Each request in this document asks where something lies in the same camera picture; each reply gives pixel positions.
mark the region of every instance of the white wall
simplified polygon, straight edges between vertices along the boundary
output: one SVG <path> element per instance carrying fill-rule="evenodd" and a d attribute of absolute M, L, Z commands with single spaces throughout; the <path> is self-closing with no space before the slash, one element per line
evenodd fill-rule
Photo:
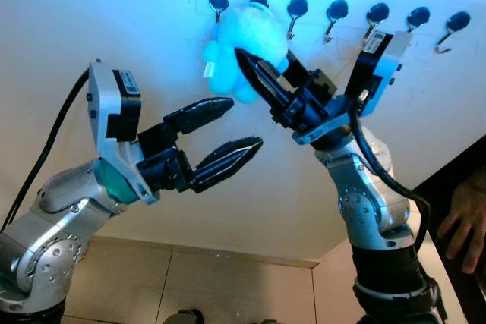
<path fill-rule="evenodd" d="M 238 0 L 230 0 L 232 5 Z M 288 0 L 269 0 L 286 24 Z M 321 43 L 325 9 L 310 0 L 308 20 L 291 48 L 309 67 L 346 82 L 367 26 L 365 10 L 381 0 L 348 0 L 350 15 Z M 484 134 L 486 15 L 484 0 L 385 0 L 383 29 L 405 29 L 403 17 L 427 4 L 431 22 L 419 30 L 393 87 L 366 125 L 383 138 L 396 175 L 410 187 L 423 181 Z M 101 58 L 133 72 L 144 99 L 140 129 L 176 108 L 210 96 L 201 52 L 214 16 L 206 0 L 0 0 L 0 216 L 5 216 L 45 142 L 58 109 L 88 61 Z M 454 50 L 432 52 L 447 17 L 468 10 L 472 22 L 451 39 Z M 101 234 L 145 241 L 318 258 L 345 237 L 327 172 L 274 124 L 260 100 L 237 104 L 223 119 L 183 137 L 195 164 L 209 151 L 247 135 L 264 138 L 257 157 L 237 176 L 201 195 L 163 193 L 113 219 Z M 95 156 L 82 97 L 74 104 L 24 210 L 45 179 Z"/>

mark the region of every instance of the metal hook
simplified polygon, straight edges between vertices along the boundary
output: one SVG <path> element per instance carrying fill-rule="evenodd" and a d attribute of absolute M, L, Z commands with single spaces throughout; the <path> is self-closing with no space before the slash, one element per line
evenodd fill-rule
<path fill-rule="evenodd" d="M 210 7 L 216 13 L 216 23 L 221 20 L 221 13 L 229 6 L 229 0 L 209 0 Z"/>
<path fill-rule="evenodd" d="M 450 47 L 446 49 L 440 49 L 440 45 L 442 45 L 443 41 L 449 38 L 449 36 L 454 32 L 466 28 L 470 20 L 471 20 L 471 16 L 465 11 L 460 11 L 459 13 L 455 13 L 451 18 L 449 18 L 446 23 L 447 34 L 444 37 L 442 37 L 439 40 L 439 42 L 437 42 L 437 44 L 434 47 L 435 52 L 446 53 L 448 51 L 451 51 L 452 49 Z"/>
<path fill-rule="evenodd" d="M 368 38 L 370 37 L 371 32 L 373 32 L 374 28 L 378 24 L 383 23 L 388 18 L 389 13 L 390 9 L 385 3 L 378 3 L 371 7 L 371 9 L 366 14 L 366 20 L 368 21 L 370 26 L 363 37 L 363 43 L 366 43 L 366 41 L 368 41 Z"/>
<path fill-rule="evenodd" d="M 324 43 L 329 43 L 333 39 L 330 36 L 330 32 L 333 29 L 334 24 L 336 24 L 338 20 L 342 20 L 346 17 L 346 15 L 348 15 L 348 3 L 346 0 L 335 0 L 328 7 L 326 15 L 331 23 L 324 34 Z"/>
<path fill-rule="evenodd" d="M 408 32 L 411 33 L 417 28 L 422 27 L 424 24 L 428 22 L 431 17 L 431 12 L 428 10 L 427 7 L 418 7 L 411 11 L 407 16 L 407 27 L 409 28 Z"/>
<path fill-rule="evenodd" d="M 440 45 L 442 45 L 442 42 L 445 41 L 446 39 L 448 39 L 451 34 L 452 33 L 447 33 L 444 37 L 442 37 L 439 40 L 439 42 L 437 42 L 437 44 L 434 47 L 435 48 L 435 52 L 437 52 L 437 53 L 446 53 L 448 51 L 452 51 L 453 50 L 450 47 L 447 47 L 446 49 L 440 49 Z"/>
<path fill-rule="evenodd" d="M 292 18 L 289 30 L 287 30 L 287 39 L 294 38 L 294 33 L 292 31 L 295 26 L 295 21 L 307 13 L 308 10 L 307 0 L 291 0 L 289 5 L 287 5 L 287 13 L 289 13 L 289 16 Z"/>

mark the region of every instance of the floor tile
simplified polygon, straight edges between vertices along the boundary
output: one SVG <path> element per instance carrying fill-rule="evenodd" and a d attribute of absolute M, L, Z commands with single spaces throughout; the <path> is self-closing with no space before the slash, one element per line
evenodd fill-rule
<path fill-rule="evenodd" d="M 327 253 L 312 271 L 317 324 L 356 324 L 365 311 L 352 290 L 356 268 L 349 241 Z"/>
<path fill-rule="evenodd" d="M 127 244 L 90 244 L 74 270 L 66 315 L 122 324 L 156 321 L 171 252 Z"/>
<path fill-rule="evenodd" d="M 73 318 L 71 316 L 65 316 L 61 320 L 61 324 L 106 324 L 106 322 L 97 322 L 95 320 Z"/>
<path fill-rule="evenodd" d="M 311 270 L 174 252 L 157 324 L 191 308 L 208 324 L 313 324 Z"/>
<path fill-rule="evenodd" d="M 413 200 L 409 200 L 409 202 L 410 202 L 410 211 L 411 212 L 418 212 L 417 203 Z"/>
<path fill-rule="evenodd" d="M 410 229 L 412 230 L 412 233 L 414 237 L 417 236 L 418 233 L 418 228 L 420 228 L 420 221 L 421 221 L 422 215 L 420 212 L 410 212 L 409 220 L 407 220 L 407 224 L 409 225 Z"/>

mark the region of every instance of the cable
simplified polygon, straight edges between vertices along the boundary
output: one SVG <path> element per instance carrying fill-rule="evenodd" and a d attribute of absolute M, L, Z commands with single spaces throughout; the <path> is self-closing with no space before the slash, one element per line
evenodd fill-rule
<path fill-rule="evenodd" d="M 363 316 L 356 324 L 377 324 L 368 314 Z"/>
<path fill-rule="evenodd" d="M 371 147 L 365 139 L 363 130 L 361 129 L 361 123 L 359 121 L 358 111 L 353 108 L 349 112 L 349 119 L 352 133 L 355 136 L 356 143 L 359 149 L 363 152 L 364 157 L 373 168 L 373 171 L 381 180 L 392 190 L 399 193 L 400 195 L 414 200 L 418 204 L 418 208 L 421 213 L 420 228 L 418 229 L 417 238 L 415 239 L 415 250 L 418 252 L 425 239 L 425 234 L 427 233 L 427 227 L 429 223 L 429 218 L 431 214 L 431 206 L 423 197 L 402 186 L 398 181 L 392 178 L 388 172 L 383 168 L 383 166 L 378 162 L 377 158 L 374 156 Z"/>
<path fill-rule="evenodd" d="M 24 200 L 24 197 L 27 195 L 27 191 L 29 190 L 30 185 L 33 183 L 33 180 L 36 178 L 37 174 L 39 173 L 39 170 L 42 168 L 44 162 L 47 159 L 47 156 L 49 155 L 49 152 L 51 152 L 51 148 L 54 145 L 55 138 L 59 132 L 59 129 L 61 128 L 62 122 L 64 121 L 69 108 L 71 107 L 71 104 L 76 98 L 76 95 L 80 92 L 83 85 L 87 82 L 88 77 L 89 77 L 89 71 L 86 69 L 85 72 L 83 72 L 82 75 L 79 76 L 73 88 L 71 89 L 71 92 L 69 93 L 68 97 L 64 101 L 64 104 L 62 105 L 61 110 L 59 110 L 59 114 L 55 119 L 54 124 L 52 125 L 51 132 L 47 137 L 46 145 L 44 146 L 44 149 L 40 153 L 40 156 L 37 159 L 36 164 L 32 167 L 32 170 L 30 170 L 27 179 L 25 180 L 20 191 L 18 192 L 18 195 L 15 198 L 14 203 L 12 204 L 10 211 L 7 214 L 7 218 L 5 218 L 5 221 L 3 223 L 0 232 L 4 231 L 5 228 L 7 228 L 7 225 L 9 225 L 14 221 L 15 215 L 17 214 L 18 209 L 21 207 L 22 201 Z"/>

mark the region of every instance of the finger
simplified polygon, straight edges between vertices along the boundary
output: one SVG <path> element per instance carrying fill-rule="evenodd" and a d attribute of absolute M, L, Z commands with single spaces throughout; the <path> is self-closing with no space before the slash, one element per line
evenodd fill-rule
<path fill-rule="evenodd" d="M 439 229 L 437 229 L 437 236 L 443 238 L 447 232 L 452 228 L 454 223 L 457 222 L 459 218 L 459 213 L 450 212 L 448 216 L 440 223 Z"/>
<path fill-rule="evenodd" d="M 449 260 L 457 256 L 457 253 L 461 250 L 470 230 L 471 224 L 468 222 L 462 222 L 461 225 L 457 228 L 457 231 L 454 234 L 453 239 L 450 241 L 446 251 L 446 257 Z"/>
<path fill-rule="evenodd" d="M 484 248 L 484 228 L 475 229 L 472 241 L 469 244 L 468 253 L 462 262 L 462 271 L 464 273 L 474 273 L 478 265 L 479 257 Z"/>

